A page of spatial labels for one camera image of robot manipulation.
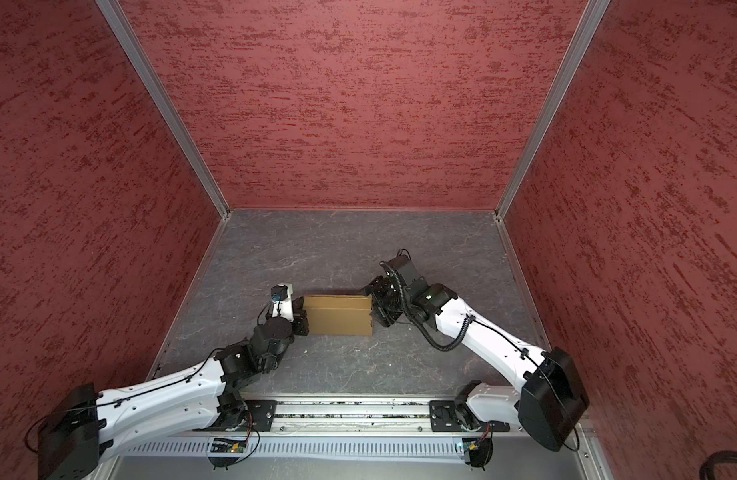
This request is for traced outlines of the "brown cardboard box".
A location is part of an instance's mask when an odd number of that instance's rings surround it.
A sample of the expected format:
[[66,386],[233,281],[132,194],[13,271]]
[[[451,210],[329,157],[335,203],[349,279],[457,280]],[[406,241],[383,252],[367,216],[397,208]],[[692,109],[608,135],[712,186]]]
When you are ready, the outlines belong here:
[[372,336],[372,301],[360,295],[304,296],[310,335]]

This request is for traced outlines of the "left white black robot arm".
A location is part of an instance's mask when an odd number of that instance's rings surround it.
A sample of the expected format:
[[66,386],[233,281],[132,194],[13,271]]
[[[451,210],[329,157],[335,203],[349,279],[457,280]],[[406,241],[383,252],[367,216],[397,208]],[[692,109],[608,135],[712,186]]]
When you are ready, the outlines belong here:
[[306,335],[308,314],[298,297],[274,304],[252,336],[192,367],[118,389],[87,383],[70,390],[36,426],[38,478],[82,479],[136,446],[188,431],[250,436],[268,416],[242,391],[276,370],[294,339]]

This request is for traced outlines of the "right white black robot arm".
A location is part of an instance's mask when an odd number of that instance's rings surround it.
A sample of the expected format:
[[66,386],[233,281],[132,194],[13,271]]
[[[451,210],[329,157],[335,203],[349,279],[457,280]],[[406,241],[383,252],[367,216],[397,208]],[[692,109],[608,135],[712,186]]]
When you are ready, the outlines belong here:
[[573,359],[562,349],[546,351],[513,336],[441,284],[422,284],[414,292],[390,276],[378,276],[360,294],[371,300],[371,317],[382,326],[403,316],[434,349],[464,346],[509,382],[509,395],[493,392],[482,381],[467,384],[453,400],[459,427],[515,425],[555,452],[576,436],[589,399]]

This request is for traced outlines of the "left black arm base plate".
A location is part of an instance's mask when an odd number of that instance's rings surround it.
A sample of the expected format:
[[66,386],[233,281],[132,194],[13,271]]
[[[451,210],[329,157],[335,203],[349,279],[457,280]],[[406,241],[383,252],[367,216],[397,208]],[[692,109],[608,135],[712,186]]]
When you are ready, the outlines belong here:
[[220,416],[204,432],[268,432],[276,416],[276,400],[246,399],[220,411]]

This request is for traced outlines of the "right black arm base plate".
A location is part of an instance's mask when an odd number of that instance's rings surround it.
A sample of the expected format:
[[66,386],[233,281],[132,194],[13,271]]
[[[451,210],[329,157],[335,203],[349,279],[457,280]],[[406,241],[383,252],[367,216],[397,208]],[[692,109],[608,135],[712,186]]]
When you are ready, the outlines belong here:
[[428,403],[430,425],[433,432],[471,432],[471,433],[506,433],[510,425],[499,422],[479,420],[471,410],[461,402],[454,400],[431,400]]

